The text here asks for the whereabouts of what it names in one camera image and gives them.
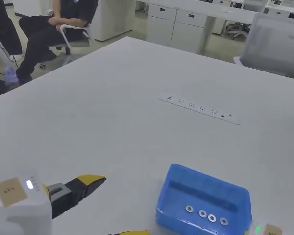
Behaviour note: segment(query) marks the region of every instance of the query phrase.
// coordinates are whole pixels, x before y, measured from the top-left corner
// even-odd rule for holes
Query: power strip
[[[220,110],[212,109],[206,105],[198,104],[174,95],[162,95],[159,97],[159,99],[170,104],[175,104],[177,106],[193,110],[201,114],[206,114],[208,116],[218,118],[223,121],[231,122],[235,125],[240,124],[239,119],[233,113],[227,113]]]

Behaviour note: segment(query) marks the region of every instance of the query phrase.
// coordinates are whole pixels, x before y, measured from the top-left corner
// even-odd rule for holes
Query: metal washer
[[[208,215],[208,219],[212,223],[216,222],[216,220],[217,220],[216,217],[213,214]]]
[[[185,207],[185,210],[188,212],[188,213],[192,213],[194,211],[194,208],[191,206],[191,205],[187,205]]]
[[[206,217],[207,217],[207,212],[204,211],[204,210],[200,210],[200,211],[199,211],[199,216],[200,216],[201,218],[206,218]]]
[[[229,224],[229,221],[227,221],[226,218],[221,218],[221,219],[220,219],[220,223],[221,223],[222,225],[224,225],[224,226],[227,226],[227,225]]]

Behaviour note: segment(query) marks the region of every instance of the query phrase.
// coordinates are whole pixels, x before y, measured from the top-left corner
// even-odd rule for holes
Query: blue container
[[[191,205],[193,212],[187,212]],[[204,210],[207,217],[199,216]],[[209,214],[216,222],[208,220]],[[228,225],[221,224],[226,218]],[[156,212],[158,224],[182,235],[243,235],[251,223],[249,192],[242,187],[172,164]]]

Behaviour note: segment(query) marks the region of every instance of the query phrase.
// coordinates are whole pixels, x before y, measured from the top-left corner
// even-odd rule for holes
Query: brown paper label
[[[279,227],[267,224],[265,227],[264,235],[282,235],[282,229]]]
[[[18,178],[13,178],[0,183],[0,198],[4,207],[23,201],[27,194]]]

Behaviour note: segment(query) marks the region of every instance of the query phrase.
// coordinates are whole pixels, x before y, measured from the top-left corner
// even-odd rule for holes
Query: black shirt
[[[92,22],[99,0],[61,0],[61,17]]]

